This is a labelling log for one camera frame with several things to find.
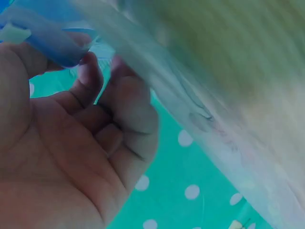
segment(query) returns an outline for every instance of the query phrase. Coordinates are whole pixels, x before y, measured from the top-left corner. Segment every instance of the green object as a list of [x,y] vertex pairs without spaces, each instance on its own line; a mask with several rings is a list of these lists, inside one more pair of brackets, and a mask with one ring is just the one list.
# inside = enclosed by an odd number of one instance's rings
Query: green object
[[[107,83],[109,60],[100,61],[100,67]],[[67,90],[76,77],[75,69],[37,76],[30,81],[32,97]],[[158,155],[108,228],[271,229],[153,92],[152,104],[161,122]]]

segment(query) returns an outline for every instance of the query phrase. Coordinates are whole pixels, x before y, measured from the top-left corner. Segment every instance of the blue object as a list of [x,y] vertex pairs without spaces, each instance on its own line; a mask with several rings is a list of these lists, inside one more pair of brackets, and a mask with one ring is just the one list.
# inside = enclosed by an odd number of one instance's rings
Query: blue object
[[0,13],[0,30],[8,23],[16,30],[30,30],[31,35],[24,42],[63,67],[78,65],[97,36],[69,0],[15,0],[11,5],[9,3],[9,0],[0,1],[0,9],[7,7]]
[[10,4],[10,0],[1,0],[0,1],[0,13],[2,11],[4,11],[4,9],[9,6],[9,4]]

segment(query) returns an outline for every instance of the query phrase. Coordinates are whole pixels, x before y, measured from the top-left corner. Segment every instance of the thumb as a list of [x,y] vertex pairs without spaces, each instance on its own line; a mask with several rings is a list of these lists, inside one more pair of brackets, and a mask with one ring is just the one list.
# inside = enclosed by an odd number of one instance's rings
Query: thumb
[[0,44],[0,149],[10,146],[31,121],[28,79],[60,69],[27,44]]

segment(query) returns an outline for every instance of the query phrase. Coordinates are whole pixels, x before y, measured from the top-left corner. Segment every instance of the hand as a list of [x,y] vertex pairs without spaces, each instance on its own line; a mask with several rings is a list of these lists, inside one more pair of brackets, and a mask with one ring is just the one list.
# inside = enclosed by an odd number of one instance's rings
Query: hand
[[149,88],[118,57],[97,105],[93,53],[69,91],[29,99],[28,80],[58,69],[26,44],[0,45],[1,228],[105,228],[154,158]]

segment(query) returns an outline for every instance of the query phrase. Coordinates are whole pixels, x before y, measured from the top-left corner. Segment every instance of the blurry object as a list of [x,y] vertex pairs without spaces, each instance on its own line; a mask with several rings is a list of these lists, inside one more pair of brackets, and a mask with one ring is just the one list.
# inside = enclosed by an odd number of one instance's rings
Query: blurry object
[[71,1],[271,225],[304,227],[305,2]]
[[0,3],[8,6],[0,13],[0,40],[27,42],[63,67],[76,66],[97,38],[68,0],[8,3]]

